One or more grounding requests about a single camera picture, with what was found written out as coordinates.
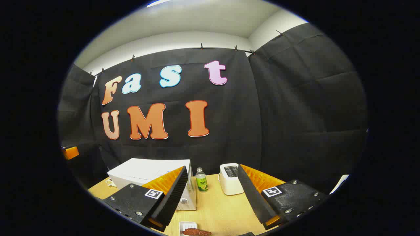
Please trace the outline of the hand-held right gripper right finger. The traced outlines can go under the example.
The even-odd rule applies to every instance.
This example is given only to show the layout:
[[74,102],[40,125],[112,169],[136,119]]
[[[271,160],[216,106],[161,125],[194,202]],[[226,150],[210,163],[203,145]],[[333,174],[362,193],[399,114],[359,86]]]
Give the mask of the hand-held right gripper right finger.
[[327,194],[303,181],[282,181],[243,164],[238,165],[238,179],[254,214],[266,230],[306,215],[327,198]]

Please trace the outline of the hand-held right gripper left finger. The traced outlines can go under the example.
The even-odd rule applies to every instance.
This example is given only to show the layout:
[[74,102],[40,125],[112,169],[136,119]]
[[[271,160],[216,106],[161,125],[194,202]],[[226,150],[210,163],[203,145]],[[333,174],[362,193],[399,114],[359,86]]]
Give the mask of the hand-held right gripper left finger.
[[181,166],[146,184],[129,183],[102,201],[135,223],[164,232],[188,179],[186,166]]

